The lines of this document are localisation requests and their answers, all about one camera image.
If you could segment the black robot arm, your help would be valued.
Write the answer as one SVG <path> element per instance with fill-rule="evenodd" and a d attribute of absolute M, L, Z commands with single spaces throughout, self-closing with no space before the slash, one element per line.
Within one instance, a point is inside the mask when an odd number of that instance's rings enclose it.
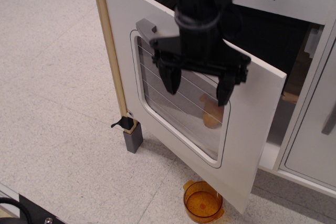
<path fill-rule="evenodd" d="M 226 105 L 234 87 L 246 82 L 251 62 L 224 41 L 242 28 L 232 0 L 176 0 L 174 19 L 178 36 L 149 42 L 166 90 L 176 94 L 182 70 L 217 76 L 218 105 Z"/>

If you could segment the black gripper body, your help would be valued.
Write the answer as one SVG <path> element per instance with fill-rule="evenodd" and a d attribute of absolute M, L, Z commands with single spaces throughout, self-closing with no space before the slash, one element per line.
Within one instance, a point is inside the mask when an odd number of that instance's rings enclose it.
<path fill-rule="evenodd" d="M 155 62 L 167 67 L 233 77 L 234 84 L 246 82 L 251 58 L 224 42 L 216 26 L 206 31 L 180 29 L 175 37 L 150 40 Z"/>

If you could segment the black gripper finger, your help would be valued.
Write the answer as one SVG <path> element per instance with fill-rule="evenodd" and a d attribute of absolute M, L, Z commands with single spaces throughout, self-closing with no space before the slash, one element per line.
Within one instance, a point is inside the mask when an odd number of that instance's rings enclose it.
<path fill-rule="evenodd" d="M 162 62 L 159 62 L 158 68 L 161 80 L 167 92 L 175 95 L 181 83 L 181 68 L 167 66 Z"/>
<path fill-rule="evenodd" d="M 227 73 L 219 77 L 219 82 L 216 89 L 218 106 L 225 106 L 232 95 L 234 86 L 236 85 L 236 75 Z"/>

